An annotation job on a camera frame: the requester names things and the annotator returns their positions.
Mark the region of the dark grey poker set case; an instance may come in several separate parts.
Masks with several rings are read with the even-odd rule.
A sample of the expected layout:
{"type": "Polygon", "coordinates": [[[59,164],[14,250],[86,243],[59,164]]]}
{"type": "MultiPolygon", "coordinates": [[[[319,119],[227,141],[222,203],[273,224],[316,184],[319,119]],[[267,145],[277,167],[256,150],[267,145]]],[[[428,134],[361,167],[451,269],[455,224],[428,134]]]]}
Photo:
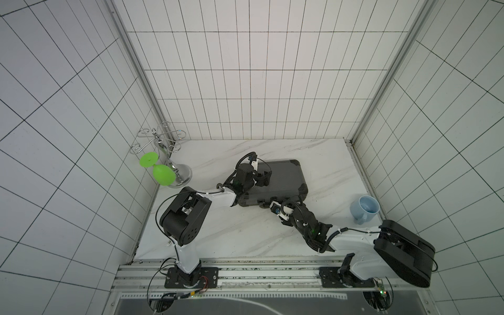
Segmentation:
{"type": "Polygon", "coordinates": [[[247,193],[238,198],[241,207],[259,206],[269,208],[272,202],[282,203],[285,200],[303,202],[308,194],[308,186],[305,181],[301,164],[298,160],[269,161],[259,164],[261,173],[272,174],[269,185],[254,186],[247,193]]]}

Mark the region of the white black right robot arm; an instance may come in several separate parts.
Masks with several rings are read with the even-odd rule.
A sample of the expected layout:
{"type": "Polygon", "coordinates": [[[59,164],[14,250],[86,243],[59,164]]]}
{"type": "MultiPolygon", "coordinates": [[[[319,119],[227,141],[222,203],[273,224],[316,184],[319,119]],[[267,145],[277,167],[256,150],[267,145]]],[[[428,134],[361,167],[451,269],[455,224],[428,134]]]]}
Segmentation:
{"type": "Polygon", "coordinates": [[[375,287],[377,278],[398,277],[428,288],[437,271],[434,246],[393,220],[371,229],[343,227],[330,232],[331,225],[318,221],[304,203],[273,201],[269,208],[316,253],[347,252],[341,266],[320,268],[323,287],[375,287]]]}

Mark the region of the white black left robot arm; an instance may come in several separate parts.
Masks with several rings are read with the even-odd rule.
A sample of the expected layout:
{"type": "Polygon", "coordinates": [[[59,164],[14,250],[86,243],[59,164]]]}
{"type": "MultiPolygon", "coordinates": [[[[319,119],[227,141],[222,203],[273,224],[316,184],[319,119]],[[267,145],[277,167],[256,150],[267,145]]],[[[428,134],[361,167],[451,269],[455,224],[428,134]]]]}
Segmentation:
{"type": "Polygon", "coordinates": [[[272,168],[268,165],[266,171],[260,172],[259,166],[256,161],[239,164],[215,190],[198,192],[187,186],[175,195],[158,223],[175,244],[177,271],[182,275],[193,276],[201,268],[200,258],[191,243],[199,234],[211,208],[233,207],[253,187],[269,185],[272,168]]]}

